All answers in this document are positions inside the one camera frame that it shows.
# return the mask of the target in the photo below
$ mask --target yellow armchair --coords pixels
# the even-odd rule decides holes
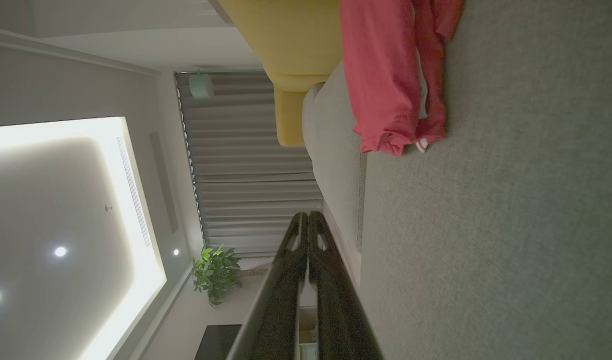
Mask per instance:
[[[219,0],[274,84],[277,138],[304,146],[303,98],[342,60],[338,0]]]

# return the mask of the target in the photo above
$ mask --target lamp shade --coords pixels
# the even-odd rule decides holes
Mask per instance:
[[[212,89],[212,80],[207,73],[196,73],[190,75],[189,79],[190,93],[196,100],[209,99],[214,95]]]

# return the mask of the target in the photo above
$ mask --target gray curtain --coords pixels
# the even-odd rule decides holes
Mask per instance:
[[[308,153],[277,142],[264,72],[213,73],[208,100],[192,98],[189,76],[176,80],[203,237],[242,256],[274,255],[292,216],[322,207]]]

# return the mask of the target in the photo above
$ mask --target red garment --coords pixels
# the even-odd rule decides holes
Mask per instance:
[[[344,71],[363,153],[401,156],[405,145],[418,143],[425,150],[443,139],[443,45],[452,38],[461,5],[461,0],[340,0]],[[417,52],[428,87],[424,119],[418,118]]]

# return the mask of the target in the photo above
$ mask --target green plant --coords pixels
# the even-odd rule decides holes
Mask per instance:
[[[211,247],[203,246],[201,257],[192,259],[192,278],[194,279],[194,291],[207,290],[208,301],[213,308],[221,304],[219,301],[228,291],[234,287],[241,287],[241,281],[237,278],[239,273],[239,258],[235,257],[235,250],[221,251],[221,244],[217,251],[211,252]]]

